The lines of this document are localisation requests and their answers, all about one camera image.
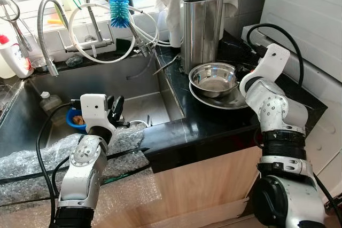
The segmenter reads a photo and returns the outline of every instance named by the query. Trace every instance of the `white bottle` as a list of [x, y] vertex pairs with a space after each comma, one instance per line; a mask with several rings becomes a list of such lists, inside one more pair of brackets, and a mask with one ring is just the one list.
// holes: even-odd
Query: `white bottle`
[[[57, 95], [50, 95], [49, 92], [42, 92], [41, 97], [43, 98], [40, 102], [41, 107], [50, 115], [53, 110], [62, 104], [62, 100]], [[60, 109], [51, 118], [54, 125], [61, 125], [66, 123], [66, 113]]]
[[11, 67], [6, 63], [4, 58], [0, 54], [0, 77], [2, 78], [11, 78], [15, 76], [14, 71]]
[[0, 34], [0, 54], [19, 78], [32, 74], [33, 68], [28, 58], [22, 56], [19, 44]]

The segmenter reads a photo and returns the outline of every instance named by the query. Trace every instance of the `blue container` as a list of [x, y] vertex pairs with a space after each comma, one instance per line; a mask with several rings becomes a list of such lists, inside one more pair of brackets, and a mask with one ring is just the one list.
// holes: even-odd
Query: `blue container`
[[76, 125], [73, 122], [73, 117], [79, 115], [82, 115], [82, 111], [80, 109], [69, 109], [68, 113], [66, 114], [66, 123], [68, 123], [70, 127], [85, 131], [87, 125]]

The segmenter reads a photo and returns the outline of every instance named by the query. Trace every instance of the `stainless steel sink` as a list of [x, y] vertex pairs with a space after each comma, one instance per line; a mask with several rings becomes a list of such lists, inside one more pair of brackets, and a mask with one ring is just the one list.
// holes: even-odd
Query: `stainless steel sink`
[[[39, 106], [40, 93], [48, 91], [59, 95], [63, 102], [79, 99], [85, 93], [104, 93], [124, 96], [123, 113], [126, 121], [144, 120], [150, 116], [153, 125], [184, 117], [164, 72], [153, 73], [160, 67], [157, 60], [132, 57], [116, 64], [97, 64], [59, 73], [35, 76], [25, 81], [14, 104], [0, 125], [0, 156], [20, 150], [34, 150], [38, 131], [46, 119]], [[42, 137], [42, 147], [49, 146], [65, 136], [80, 132], [66, 123], [50, 125]]]

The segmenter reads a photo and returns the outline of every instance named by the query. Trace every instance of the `bubble wrap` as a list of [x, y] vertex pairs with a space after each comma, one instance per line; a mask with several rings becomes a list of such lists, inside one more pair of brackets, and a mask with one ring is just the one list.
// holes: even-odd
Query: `bubble wrap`
[[[108, 145], [108, 155], [139, 147], [139, 144], [144, 137], [144, 131], [142, 128], [143, 127], [138, 125], [129, 129], [116, 130], [113, 140]], [[69, 156], [71, 150], [78, 143], [80, 136], [80, 134], [70, 135], [53, 144], [50, 148], [42, 149], [42, 158], [46, 169], [53, 170], [60, 161]], [[149, 162], [141, 151], [132, 152], [124, 156], [111, 159], [108, 161], [108, 165], [103, 172], [103, 179], [122, 175], [147, 164], [149, 164]], [[35, 151], [21, 151], [12, 153], [11, 155], [0, 159], [0, 166], [2, 167], [0, 170], [0, 179], [41, 172]], [[56, 184], [59, 190], [65, 172], [66, 171], [61, 171], [56, 174]], [[133, 188], [130, 188], [130, 183], [120, 187], [120, 184], [123, 183], [120, 180], [115, 183], [102, 186], [103, 189], [101, 189], [101, 191], [108, 191], [108, 193], [105, 194], [106, 196], [112, 193], [114, 197], [113, 199], [115, 199], [106, 201], [104, 196], [104, 198], [101, 200], [101, 202], [103, 202], [104, 209], [111, 209], [112, 206], [116, 206], [117, 204], [120, 205], [120, 208], [127, 208], [131, 205], [129, 203], [130, 201], [134, 202], [135, 205], [145, 204], [152, 199], [157, 199], [160, 197], [151, 169], [141, 171], [123, 180], [130, 181], [131, 179], [135, 179], [137, 181], [135, 184], [132, 183], [132, 186], [136, 187], [136, 191], [134, 193], [131, 191]], [[113, 193], [113, 191], [111, 191], [112, 189], [107, 189], [111, 188], [112, 186], [118, 187], [119, 189], [116, 188], [115, 193]], [[129, 198], [125, 196], [122, 197], [120, 191], [127, 191]], [[47, 197], [49, 197], [49, 191], [47, 189], [44, 177], [1, 184], [0, 206], [2, 207], [0, 207], [0, 215], [8, 215], [11, 211], [23, 211], [25, 208], [31, 208], [32, 206], [40, 207], [41, 203], [30, 202], [7, 207], [3, 205], [23, 201], [39, 200]]]
[[[151, 169], [101, 187], [92, 221], [96, 228], [110, 214], [132, 209], [161, 199]], [[2, 207], [1, 228], [46, 228], [50, 222], [50, 201], [22, 203]]]

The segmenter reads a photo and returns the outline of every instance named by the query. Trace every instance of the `marble countertop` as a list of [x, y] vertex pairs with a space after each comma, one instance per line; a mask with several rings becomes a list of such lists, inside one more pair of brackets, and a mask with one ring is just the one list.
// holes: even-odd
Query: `marble countertop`
[[[157, 56], [164, 65], [179, 51], [158, 47]], [[232, 65], [240, 64], [249, 70], [258, 63], [257, 57], [246, 45], [226, 32], [220, 41], [217, 60]], [[94, 65], [94, 62], [85, 60], [82, 66], [89, 65]], [[57, 63], [57, 67], [59, 70], [68, 69], [64, 63]], [[180, 67], [180, 60], [176, 60], [165, 69], [165, 75], [185, 118], [146, 128], [141, 144], [149, 148], [145, 155], [153, 171], [160, 172], [255, 146], [254, 134], [259, 128], [257, 115], [249, 107], [222, 110], [202, 104], [191, 94], [188, 76], [180, 71]], [[0, 79], [0, 120], [24, 83], [17, 77]], [[285, 75], [281, 75], [276, 83], [287, 96], [307, 106], [308, 135], [327, 107], [304, 89], [298, 89], [296, 83]]]

